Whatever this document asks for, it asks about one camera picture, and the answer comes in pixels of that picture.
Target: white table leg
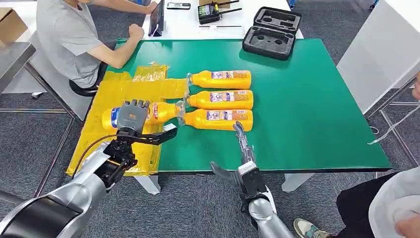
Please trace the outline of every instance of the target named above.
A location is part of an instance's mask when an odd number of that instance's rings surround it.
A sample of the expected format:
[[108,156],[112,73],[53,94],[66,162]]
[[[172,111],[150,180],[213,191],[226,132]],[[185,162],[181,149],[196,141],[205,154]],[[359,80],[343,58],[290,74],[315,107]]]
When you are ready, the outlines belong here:
[[150,194],[156,195],[160,193],[160,186],[157,182],[157,175],[150,176],[134,176],[141,186]]
[[284,174],[286,181],[281,185],[285,192],[292,192],[301,186],[306,180],[314,174]]

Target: tablet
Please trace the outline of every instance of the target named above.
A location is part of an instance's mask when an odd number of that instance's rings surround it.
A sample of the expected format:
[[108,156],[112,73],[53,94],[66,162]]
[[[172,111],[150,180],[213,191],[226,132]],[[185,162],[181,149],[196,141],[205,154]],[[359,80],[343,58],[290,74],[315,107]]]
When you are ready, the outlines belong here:
[[163,30],[163,6],[164,0],[161,0],[157,7],[150,14],[150,28],[148,36],[154,36],[158,32],[161,36]]

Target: green table mat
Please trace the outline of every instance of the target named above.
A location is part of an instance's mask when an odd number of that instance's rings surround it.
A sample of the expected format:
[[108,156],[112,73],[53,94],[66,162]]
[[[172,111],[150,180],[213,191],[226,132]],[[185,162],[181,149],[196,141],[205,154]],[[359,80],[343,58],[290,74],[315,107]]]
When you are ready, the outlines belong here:
[[[374,135],[319,39],[297,40],[287,61],[245,52],[240,40],[143,41],[124,68],[108,70],[134,75],[137,66],[152,61],[169,65],[170,78],[202,70],[250,70],[254,128],[247,137],[261,170],[390,168],[380,145],[367,145]],[[195,94],[203,88],[190,90]],[[177,125],[174,119],[170,122]],[[183,126],[176,138],[163,144],[158,171],[210,171],[210,161],[236,170],[240,156],[235,132]]]

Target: person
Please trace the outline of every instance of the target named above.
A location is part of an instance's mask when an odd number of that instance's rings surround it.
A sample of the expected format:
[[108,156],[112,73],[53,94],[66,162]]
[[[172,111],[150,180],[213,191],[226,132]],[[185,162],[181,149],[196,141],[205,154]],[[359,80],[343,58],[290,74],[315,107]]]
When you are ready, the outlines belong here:
[[[420,100],[420,72],[413,96]],[[301,238],[420,238],[420,167],[392,173],[342,191],[337,208],[346,227],[337,235],[301,218]]]
[[41,49],[53,66],[80,88],[96,89],[109,64],[122,68],[143,38],[137,24],[128,28],[127,42],[115,49],[116,41],[98,39],[87,4],[119,11],[150,14],[157,3],[141,6],[129,0],[38,0],[37,35]]
[[414,84],[413,97],[420,100],[420,72],[417,73],[417,81]]

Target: cardboard box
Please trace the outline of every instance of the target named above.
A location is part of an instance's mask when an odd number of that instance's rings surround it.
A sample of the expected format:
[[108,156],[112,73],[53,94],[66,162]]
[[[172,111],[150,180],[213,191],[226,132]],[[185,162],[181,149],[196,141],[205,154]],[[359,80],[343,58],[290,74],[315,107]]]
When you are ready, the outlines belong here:
[[[200,0],[199,5],[201,6],[201,5],[209,4],[211,2],[224,3],[227,1],[233,1],[233,0]],[[222,5],[220,6],[220,8],[230,8],[230,4]]]
[[10,7],[0,7],[0,46],[15,42],[28,27]]

